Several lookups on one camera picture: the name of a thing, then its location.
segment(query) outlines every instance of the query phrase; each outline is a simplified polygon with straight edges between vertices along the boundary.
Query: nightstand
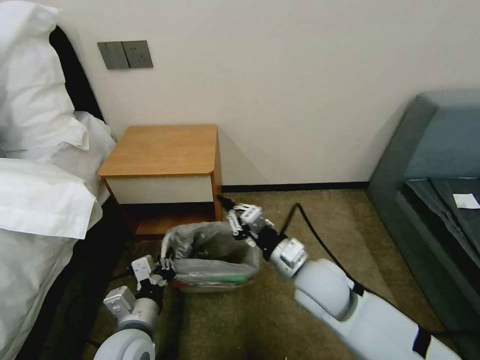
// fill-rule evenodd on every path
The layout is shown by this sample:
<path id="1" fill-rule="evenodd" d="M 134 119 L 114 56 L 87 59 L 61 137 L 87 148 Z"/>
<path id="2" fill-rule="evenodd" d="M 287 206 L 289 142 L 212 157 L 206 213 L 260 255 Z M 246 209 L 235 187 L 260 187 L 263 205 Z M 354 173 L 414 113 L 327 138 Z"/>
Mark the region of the nightstand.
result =
<path id="1" fill-rule="evenodd" d="M 131 126 L 98 174 L 136 235 L 222 220 L 216 125 Z"/>

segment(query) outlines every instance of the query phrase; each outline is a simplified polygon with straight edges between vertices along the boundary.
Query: plastic bag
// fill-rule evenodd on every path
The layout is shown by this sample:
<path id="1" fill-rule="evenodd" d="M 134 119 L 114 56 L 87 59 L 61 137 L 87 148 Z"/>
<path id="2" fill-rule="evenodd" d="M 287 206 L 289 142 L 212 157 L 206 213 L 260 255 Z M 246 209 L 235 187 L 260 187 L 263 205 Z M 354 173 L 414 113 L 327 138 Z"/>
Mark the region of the plastic bag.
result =
<path id="1" fill-rule="evenodd" d="M 165 235 L 174 249 L 174 285 L 186 292 L 229 291 L 260 269 L 261 251 L 235 240 L 227 222 L 179 225 Z"/>

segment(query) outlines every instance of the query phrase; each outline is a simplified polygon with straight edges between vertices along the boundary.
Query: gray light switch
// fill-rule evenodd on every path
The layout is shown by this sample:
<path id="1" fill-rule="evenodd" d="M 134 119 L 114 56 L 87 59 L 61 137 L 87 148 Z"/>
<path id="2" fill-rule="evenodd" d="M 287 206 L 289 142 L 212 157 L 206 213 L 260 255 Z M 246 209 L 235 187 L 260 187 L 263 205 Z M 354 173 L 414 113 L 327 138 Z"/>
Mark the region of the gray light switch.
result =
<path id="1" fill-rule="evenodd" d="M 132 69 L 153 68 L 149 45 L 142 41 L 122 41 L 128 64 Z"/>
<path id="2" fill-rule="evenodd" d="M 121 41 L 97 42 L 107 69 L 128 69 L 129 62 Z"/>

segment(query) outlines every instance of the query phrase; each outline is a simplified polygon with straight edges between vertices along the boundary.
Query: wooden tabletop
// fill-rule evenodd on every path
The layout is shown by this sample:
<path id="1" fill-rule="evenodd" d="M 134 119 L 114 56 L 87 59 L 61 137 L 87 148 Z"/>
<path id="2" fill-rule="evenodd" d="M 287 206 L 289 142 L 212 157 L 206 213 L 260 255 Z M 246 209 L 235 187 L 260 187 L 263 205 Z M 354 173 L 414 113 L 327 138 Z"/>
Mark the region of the wooden tabletop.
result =
<path id="1" fill-rule="evenodd" d="M 210 175 L 216 151 L 216 125 L 131 126 L 98 174 L 102 178 Z"/>

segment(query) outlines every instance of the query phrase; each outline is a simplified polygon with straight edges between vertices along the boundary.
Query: wall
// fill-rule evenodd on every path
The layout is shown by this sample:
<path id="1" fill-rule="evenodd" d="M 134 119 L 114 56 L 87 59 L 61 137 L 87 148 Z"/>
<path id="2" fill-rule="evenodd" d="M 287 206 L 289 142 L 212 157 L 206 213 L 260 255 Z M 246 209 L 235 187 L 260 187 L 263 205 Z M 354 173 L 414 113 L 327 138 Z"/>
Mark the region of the wall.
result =
<path id="1" fill-rule="evenodd" d="M 480 87 L 480 2 L 43 0 L 107 122 L 216 123 L 223 182 L 366 181 L 423 90 Z M 147 40 L 107 70 L 99 41 Z"/>

